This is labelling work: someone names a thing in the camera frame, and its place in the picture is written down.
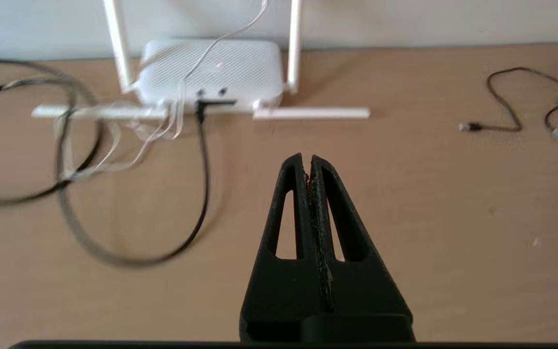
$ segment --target wooden desk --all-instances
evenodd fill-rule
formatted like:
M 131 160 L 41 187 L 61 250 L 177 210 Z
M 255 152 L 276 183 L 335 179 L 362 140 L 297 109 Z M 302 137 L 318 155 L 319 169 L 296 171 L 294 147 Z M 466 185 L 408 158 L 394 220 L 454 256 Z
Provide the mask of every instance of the wooden desk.
M 369 106 L 368 121 L 211 117 L 211 210 L 177 260 L 123 270 L 90 258 L 54 197 L 0 209 L 0 348 L 27 339 L 238 340 L 238 318 L 281 162 L 331 161 L 414 313 L 420 341 L 558 341 L 558 141 L 542 125 L 558 87 L 518 73 L 500 90 L 520 134 L 458 132 L 508 123 L 487 75 L 525 65 L 558 76 L 558 45 L 317 51 L 287 104 Z M 101 101 L 120 98 L 113 63 L 57 62 Z M 0 83 L 27 77 L 0 66 Z M 29 117 L 56 88 L 0 94 L 0 194 L 52 181 L 50 123 Z M 93 125 L 73 133 L 75 155 Z M 132 154 L 134 137 L 124 148 Z M 128 172 L 74 185 L 87 229 L 124 254 L 164 252 L 195 223 L 201 161 L 194 123 Z

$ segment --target white antenna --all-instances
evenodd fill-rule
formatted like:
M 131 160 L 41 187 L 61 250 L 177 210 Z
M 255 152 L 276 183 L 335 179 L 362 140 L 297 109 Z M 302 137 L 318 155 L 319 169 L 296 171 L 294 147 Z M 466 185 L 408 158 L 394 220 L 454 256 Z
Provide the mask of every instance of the white antenna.
M 128 40 L 124 28 L 124 18 L 120 9 L 120 0 L 104 0 L 107 25 L 111 35 L 111 46 L 115 56 L 115 65 L 118 69 L 120 89 L 126 94 L 133 91 L 133 73 L 128 58 Z
M 292 0 L 290 15 L 290 44 L 288 46 L 287 89 L 293 95 L 298 92 L 298 77 L 301 67 L 301 24 L 303 23 L 303 0 Z

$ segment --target white wall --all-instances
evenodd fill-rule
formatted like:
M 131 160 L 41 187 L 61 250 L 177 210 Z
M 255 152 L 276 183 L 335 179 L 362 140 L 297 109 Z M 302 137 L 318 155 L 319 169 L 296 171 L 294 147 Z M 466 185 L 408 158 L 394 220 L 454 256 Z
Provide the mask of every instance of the white wall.
M 286 44 L 289 2 L 271 0 L 244 37 Z M 558 0 L 306 0 L 308 48 L 558 42 Z M 259 0 L 124 0 L 135 53 L 153 38 L 215 37 Z M 111 56 L 100 0 L 0 0 L 0 57 Z

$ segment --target black cable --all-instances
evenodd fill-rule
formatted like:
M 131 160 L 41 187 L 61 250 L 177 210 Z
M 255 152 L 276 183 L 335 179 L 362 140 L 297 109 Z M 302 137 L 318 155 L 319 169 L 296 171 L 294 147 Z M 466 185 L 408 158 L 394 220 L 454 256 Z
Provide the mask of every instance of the black cable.
M 72 230 L 77 241 L 95 258 L 115 265 L 117 267 L 132 267 L 132 268 L 142 268 L 142 267 L 152 267 L 159 265 L 166 261 L 169 261 L 176 257 L 178 254 L 186 250 L 190 244 L 195 240 L 197 233 L 202 227 L 202 223 L 206 217 L 206 212 L 208 210 L 208 199 L 210 196 L 210 164 L 208 159 L 208 148 L 206 144 L 206 135 L 203 129 L 204 122 L 204 111 L 206 106 L 213 103 L 199 102 L 197 108 L 197 131 L 199 133 L 200 147 L 201 147 L 201 157 L 203 161 L 203 176 L 204 176 L 204 187 L 203 187 L 203 205 L 201 207 L 201 212 L 197 223 L 193 228 L 192 232 L 186 238 L 186 240 L 180 244 L 178 247 L 174 248 L 171 252 L 162 254 L 160 256 L 151 258 L 128 258 L 120 256 L 106 250 L 104 247 L 99 245 L 94 241 L 86 232 L 86 230 L 80 225 L 79 219 L 73 212 L 70 202 L 68 201 L 68 195 L 66 194 L 66 188 L 64 186 L 58 188 L 58 198 L 60 201 L 60 206 L 62 207 L 62 212 L 64 213 L 64 218 L 68 223 L 68 227 Z M 66 113 L 63 121 L 62 132 L 60 133 L 60 138 L 58 140 L 58 150 L 56 159 L 56 175 L 60 176 L 64 170 L 64 142 L 68 137 L 68 131 L 70 127 L 70 117 L 72 113 Z
M 525 71 L 527 73 L 537 75 L 538 77 L 548 79 L 548 80 L 556 82 L 558 84 L 558 78 L 552 77 L 551 75 L 548 75 L 547 73 L 543 73 L 542 71 L 532 69 L 532 68 L 527 68 L 527 67 L 524 67 L 524 66 L 518 66 L 518 67 L 515 67 L 515 68 L 503 69 L 503 70 L 500 70 L 500 71 L 496 71 L 496 72 L 494 72 L 494 73 L 492 73 L 488 76 L 488 78 L 486 80 L 486 86 L 488 88 L 488 91 L 494 96 L 496 101 L 499 104 L 501 104 L 507 110 L 507 113 L 511 117 L 511 120 L 514 123 L 514 126 L 511 126 L 511 127 L 510 126 L 493 126 L 493 125 L 484 125 L 484 124 L 481 124 L 480 122 L 469 122 L 466 125 L 460 125 L 460 130 L 467 130 L 467 131 L 491 130 L 491 131 L 501 131 L 501 132 L 520 132 L 521 130 L 523 130 L 523 124 L 520 121 L 520 118 L 518 117 L 518 114 L 516 113 L 514 108 L 512 108 L 511 104 L 505 98 L 501 97 L 501 95 L 499 95 L 498 92 L 496 92 L 496 89 L 494 88 L 494 84 L 493 84 L 493 81 L 494 81 L 495 77 L 497 77 L 499 75 L 504 75 L 504 74 L 507 74 L 507 73 L 513 73 L 515 71 Z M 552 113 L 554 113 L 557 110 L 558 110 L 558 106 L 556 106 L 555 108 L 550 110 L 544 117 L 544 123 L 547 126 L 547 128 L 553 133 L 553 135 L 558 135 L 558 128 L 555 128 L 554 126 L 552 126 L 551 123 L 549 122 L 549 119 L 551 118 Z
M 2 91 L 9 91 L 13 88 L 17 88 L 20 86 L 30 86 L 30 85 L 37 85 L 37 84 L 55 84 L 60 86 L 64 89 L 67 93 L 68 97 L 68 111 L 72 112 L 76 107 L 76 93 L 81 93 L 86 99 L 86 101 L 91 104 L 96 104 L 96 99 L 94 95 L 87 89 L 83 84 L 79 81 L 75 80 L 71 76 L 59 71 L 57 69 L 49 68 L 47 66 L 42 66 L 41 64 L 33 63 L 33 62 L 25 62 L 25 61 L 15 61 L 15 60 L 0 60 L 0 64 L 14 64 L 19 66 L 26 66 L 31 69 L 35 69 L 37 71 L 41 71 L 44 73 L 49 73 L 58 77 L 58 79 L 46 79 L 46 78 L 34 78 L 34 79 L 25 79 L 14 81 L 6 85 L 0 85 L 0 92 Z M 79 166 L 78 171 L 82 171 L 86 169 L 93 159 L 96 157 L 97 153 L 100 149 L 100 144 L 102 143 L 103 139 L 103 127 L 102 122 L 97 124 L 97 133 L 95 144 L 91 149 L 89 155 L 86 157 L 84 162 Z M 25 194 L 19 197 L 7 197 L 7 198 L 0 198 L 0 206 L 9 206 L 9 205 L 16 205 L 22 203 L 29 203 L 32 201 L 37 201 L 39 199 L 43 199 L 57 191 L 60 187 L 68 186 L 71 183 L 69 180 L 58 181 L 55 185 L 47 188 L 45 190 L 40 190 L 38 192 L 34 192 L 31 194 Z

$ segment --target white router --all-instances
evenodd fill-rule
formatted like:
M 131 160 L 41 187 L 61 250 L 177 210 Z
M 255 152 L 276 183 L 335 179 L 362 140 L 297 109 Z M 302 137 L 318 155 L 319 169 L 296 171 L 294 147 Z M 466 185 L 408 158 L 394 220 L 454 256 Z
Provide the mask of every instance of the white router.
M 370 115 L 366 108 L 279 108 L 283 93 L 298 91 L 303 0 L 292 0 L 287 82 L 281 51 L 274 42 L 219 41 L 191 73 L 213 40 L 188 39 L 149 42 L 135 80 L 120 0 L 104 0 L 104 6 L 120 88 L 124 94 L 135 92 L 144 106 L 81 108 L 75 118 L 161 120 L 168 117 L 166 105 L 184 102 L 185 110 L 192 111 L 199 99 L 235 101 L 233 106 L 217 106 L 209 112 L 252 113 L 254 119 L 366 119 Z M 33 116 L 58 117 L 66 108 L 38 106 Z

